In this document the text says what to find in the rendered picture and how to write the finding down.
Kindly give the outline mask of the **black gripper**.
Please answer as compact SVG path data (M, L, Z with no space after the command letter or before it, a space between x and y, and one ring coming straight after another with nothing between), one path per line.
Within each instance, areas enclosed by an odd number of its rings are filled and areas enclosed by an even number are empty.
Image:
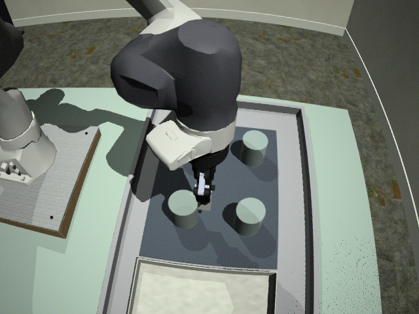
M216 165L220 164L228 154L229 144L223 150L207 153L203 156L191 160L194 178L197 179L193 189L198 209L211 210L211 191L215 190L215 185L211 185L216 170Z

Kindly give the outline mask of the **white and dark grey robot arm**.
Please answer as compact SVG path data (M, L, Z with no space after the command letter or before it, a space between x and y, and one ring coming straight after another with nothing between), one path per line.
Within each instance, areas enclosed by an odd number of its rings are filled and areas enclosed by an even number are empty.
M153 154L175 170L225 149L234 139L241 86L237 38L179 0L126 1L147 27L113 58L111 79L126 102L171 111L146 136ZM23 47L18 28L0 17L0 78ZM28 186L56 152L23 93L0 86L0 179Z

